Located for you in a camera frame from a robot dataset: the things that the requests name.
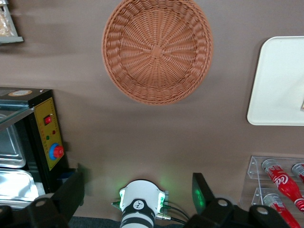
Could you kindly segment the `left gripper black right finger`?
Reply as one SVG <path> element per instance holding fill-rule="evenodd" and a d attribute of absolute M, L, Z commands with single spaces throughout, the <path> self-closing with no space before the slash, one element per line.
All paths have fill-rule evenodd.
<path fill-rule="evenodd" d="M 234 213 L 233 204 L 225 198 L 217 198 L 202 173 L 192 175 L 192 200 L 196 214 L 185 228 L 229 228 Z"/>

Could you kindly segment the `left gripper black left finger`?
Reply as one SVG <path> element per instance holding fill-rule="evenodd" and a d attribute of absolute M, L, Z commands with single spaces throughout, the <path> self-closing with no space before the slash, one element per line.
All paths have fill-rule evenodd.
<path fill-rule="evenodd" d="M 41 196 L 26 207 L 28 228 L 67 228 L 85 194 L 84 174 L 75 171 L 52 196 Z"/>

